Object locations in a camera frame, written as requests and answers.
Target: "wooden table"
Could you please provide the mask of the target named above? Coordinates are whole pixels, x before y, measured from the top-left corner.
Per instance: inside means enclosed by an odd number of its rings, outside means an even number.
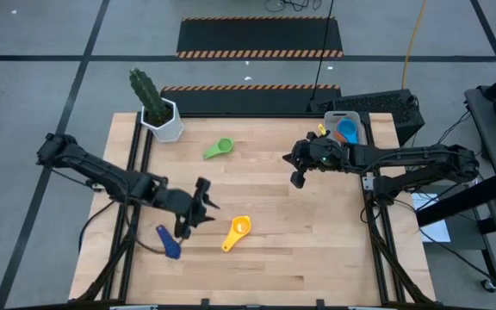
[[[134,120],[135,114],[115,114],[105,160],[126,167]],[[390,114],[371,115],[371,121],[377,146],[398,146]],[[324,299],[328,306],[380,305],[369,229],[359,220],[363,208],[359,176],[313,171],[306,174],[305,187],[296,189],[289,181],[293,167],[281,159],[308,131],[317,130],[319,120],[218,118],[183,123],[179,142],[153,142],[148,170],[167,176],[171,188],[190,193],[196,179],[204,176],[212,182],[209,193],[221,210],[208,209],[217,220],[193,231],[183,242],[180,260],[137,246],[127,303],[200,304],[209,298],[213,305],[310,306],[316,299]],[[202,161],[203,151],[222,137],[235,140],[233,152]],[[387,168],[382,173],[393,176],[404,170]],[[411,203],[408,194],[398,199]],[[107,202],[106,194],[95,194],[90,214]],[[397,205],[389,210],[399,261],[433,299],[415,215]],[[82,294],[107,262],[116,213],[117,207],[110,209],[85,232],[71,298]],[[240,215],[250,215],[251,232],[225,253],[221,243],[231,219]],[[142,208],[139,239],[161,246],[155,227],[164,224],[172,232],[174,220],[173,214]],[[394,300],[385,260],[384,265],[389,298]],[[115,276],[121,276],[121,266]]]

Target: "plant pot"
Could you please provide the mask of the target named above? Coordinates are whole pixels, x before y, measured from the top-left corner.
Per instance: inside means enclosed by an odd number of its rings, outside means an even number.
[[[179,140],[179,137],[181,137],[181,133],[183,133],[184,129],[181,122],[181,116],[179,116],[179,111],[177,110],[177,105],[175,102],[165,98],[162,98],[162,100],[173,111],[173,117],[171,120],[160,127],[155,127],[145,121],[145,107],[143,107],[141,110],[141,124],[145,125],[150,131],[152,131],[152,134],[154,134],[154,137],[156,137],[158,142],[175,142]]]

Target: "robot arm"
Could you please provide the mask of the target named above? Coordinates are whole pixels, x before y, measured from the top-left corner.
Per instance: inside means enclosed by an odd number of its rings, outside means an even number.
[[[282,158],[296,171],[290,182],[298,189],[305,182],[304,173],[311,170],[358,173],[380,167],[424,166],[398,177],[365,177],[364,187],[371,190],[374,200],[391,205],[393,199],[405,189],[447,179],[457,183],[468,182],[478,176],[479,162],[474,152],[462,146],[434,145],[427,147],[379,149],[374,146],[339,144],[308,133],[307,138],[295,143],[292,152]]]
[[[190,226],[197,227],[202,222],[214,220],[206,216],[205,204],[219,208],[209,200],[207,192],[210,182],[204,178],[198,178],[196,192],[191,197],[183,190],[167,189],[167,177],[123,170],[89,154],[74,137],[67,134],[49,133],[37,155],[39,165],[72,168],[101,184],[112,200],[124,204],[138,203],[174,213],[176,238],[188,239]]]

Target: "blue object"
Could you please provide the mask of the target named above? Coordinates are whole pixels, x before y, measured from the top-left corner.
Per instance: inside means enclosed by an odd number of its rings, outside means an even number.
[[[159,225],[156,227],[156,232],[160,236],[162,244],[164,244],[165,256],[179,259],[181,257],[181,246],[171,237],[168,230],[163,225]]]
[[[357,125],[354,121],[350,120],[347,117],[344,117],[338,123],[338,132],[341,133],[348,143],[357,144]]]

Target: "paper sheet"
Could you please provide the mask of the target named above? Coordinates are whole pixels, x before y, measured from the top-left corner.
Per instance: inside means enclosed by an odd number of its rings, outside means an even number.
[[[424,206],[430,199],[434,199],[433,202],[430,202],[425,208],[433,205],[437,202],[437,194],[412,194],[412,205],[415,209]],[[440,220],[439,222],[430,224],[428,226],[422,227],[422,230],[430,236],[432,239],[437,242],[451,242],[451,238],[449,236],[449,231],[447,230],[447,224],[445,224],[445,220]],[[432,242],[428,239],[424,234],[420,234],[422,238],[422,242]]]

